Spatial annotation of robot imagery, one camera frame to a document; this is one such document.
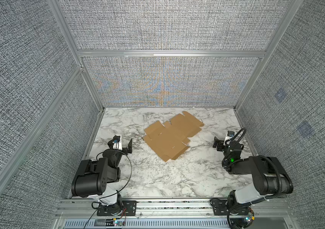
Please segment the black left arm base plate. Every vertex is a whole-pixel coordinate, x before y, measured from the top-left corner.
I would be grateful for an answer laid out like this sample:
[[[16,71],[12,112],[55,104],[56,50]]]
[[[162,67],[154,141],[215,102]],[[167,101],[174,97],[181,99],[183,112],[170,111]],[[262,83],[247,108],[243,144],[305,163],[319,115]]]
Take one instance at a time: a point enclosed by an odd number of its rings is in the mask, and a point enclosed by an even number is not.
[[[103,206],[100,205],[97,210],[97,216],[105,217],[121,217],[122,213],[126,216],[135,216],[137,210],[137,201],[135,200],[122,200],[122,202]]]

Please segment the brown cardboard box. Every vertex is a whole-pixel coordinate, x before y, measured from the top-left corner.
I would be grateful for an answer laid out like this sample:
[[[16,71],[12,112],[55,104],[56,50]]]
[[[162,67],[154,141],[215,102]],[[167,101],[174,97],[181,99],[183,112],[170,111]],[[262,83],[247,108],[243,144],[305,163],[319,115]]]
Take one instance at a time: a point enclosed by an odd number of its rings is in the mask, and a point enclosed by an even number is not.
[[[169,121],[156,121],[147,127],[143,140],[164,162],[176,160],[190,147],[190,138],[201,131],[204,123],[187,111]]]

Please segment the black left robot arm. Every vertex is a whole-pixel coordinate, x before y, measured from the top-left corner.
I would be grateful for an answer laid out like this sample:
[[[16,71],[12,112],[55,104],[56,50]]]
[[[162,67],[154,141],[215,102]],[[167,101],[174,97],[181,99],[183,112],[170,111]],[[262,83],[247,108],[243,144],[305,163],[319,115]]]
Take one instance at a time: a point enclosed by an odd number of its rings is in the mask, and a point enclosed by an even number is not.
[[[71,184],[73,197],[93,199],[91,207],[98,216],[123,216],[128,212],[128,205],[123,204],[121,190],[112,189],[111,183],[120,180],[119,163],[123,156],[129,159],[133,140],[123,148],[121,137],[116,135],[108,142],[108,149],[99,153],[95,160],[85,159],[79,164]]]

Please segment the aluminium front rail frame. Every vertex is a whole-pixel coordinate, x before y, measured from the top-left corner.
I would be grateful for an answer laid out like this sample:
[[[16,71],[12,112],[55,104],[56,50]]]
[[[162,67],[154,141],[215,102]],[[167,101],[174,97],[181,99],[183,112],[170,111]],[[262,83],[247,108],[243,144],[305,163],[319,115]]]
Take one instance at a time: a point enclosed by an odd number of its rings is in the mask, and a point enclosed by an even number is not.
[[[136,204],[123,216],[99,216],[91,199],[64,199],[53,229],[227,229],[226,215],[216,216],[209,198],[126,198]],[[252,206],[251,229],[298,229],[300,225],[284,199]]]

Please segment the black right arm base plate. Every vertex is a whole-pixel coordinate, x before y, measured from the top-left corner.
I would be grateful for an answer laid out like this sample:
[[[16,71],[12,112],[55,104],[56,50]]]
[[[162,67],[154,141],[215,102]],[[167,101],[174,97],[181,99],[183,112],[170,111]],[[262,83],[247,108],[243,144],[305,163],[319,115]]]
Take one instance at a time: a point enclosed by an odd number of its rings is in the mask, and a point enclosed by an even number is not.
[[[231,216],[247,216],[249,213],[254,214],[254,211],[250,207],[234,208],[236,204],[229,204],[228,202],[226,198],[212,198],[209,200],[215,216],[227,216],[229,211]]]

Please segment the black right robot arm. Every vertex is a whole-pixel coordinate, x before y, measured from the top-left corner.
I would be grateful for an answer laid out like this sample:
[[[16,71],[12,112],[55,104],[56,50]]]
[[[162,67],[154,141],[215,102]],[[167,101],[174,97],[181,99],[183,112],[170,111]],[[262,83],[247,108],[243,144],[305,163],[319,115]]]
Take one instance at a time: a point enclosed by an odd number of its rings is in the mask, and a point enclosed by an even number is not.
[[[241,204],[255,204],[281,195],[291,194],[294,189],[293,182],[276,157],[250,156],[241,158],[244,148],[235,139],[226,138],[219,140],[214,138],[213,148],[224,154],[222,167],[231,175],[251,175],[252,183],[233,190],[226,199],[213,198],[210,205],[214,215],[223,216],[229,210],[233,215],[243,215],[248,211],[246,207],[235,206]]]

